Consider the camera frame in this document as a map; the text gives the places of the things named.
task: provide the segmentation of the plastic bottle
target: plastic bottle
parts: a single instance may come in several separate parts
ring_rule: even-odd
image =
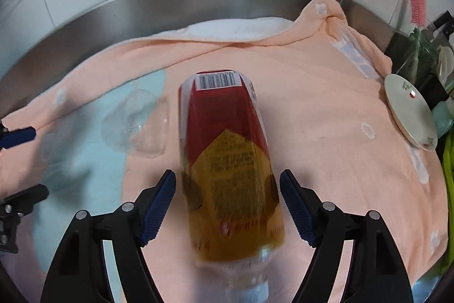
[[[231,70],[192,75],[179,91],[179,135],[197,265],[224,276],[230,302],[265,302],[264,269],[284,224],[249,79]]]
[[[454,101],[449,97],[446,102],[439,102],[432,110],[437,126],[437,136],[441,138],[454,125]]]

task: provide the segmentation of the silver screw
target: silver screw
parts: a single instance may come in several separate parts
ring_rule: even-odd
[[[369,217],[374,220],[379,220],[380,219],[380,214],[377,211],[370,211],[369,212]]]
[[[79,211],[76,213],[76,219],[78,220],[83,220],[85,217],[87,217],[86,211]]]
[[[334,205],[334,203],[324,202],[323,203],[323,208],[326,209],[327,211],[334,211],[336,206]]]
[[[131,203],[131,202],[124,203],[124,205],[121,206],[121,209],[124,212],[132,211],[134,209],[134,203]]]

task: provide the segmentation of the white plate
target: white plate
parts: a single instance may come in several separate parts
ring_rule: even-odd
[[[384,79],[388,106],[397,126],[410,143],[418,148],[434,151],[437,147],[437,127],[423,96],[399,75]]]

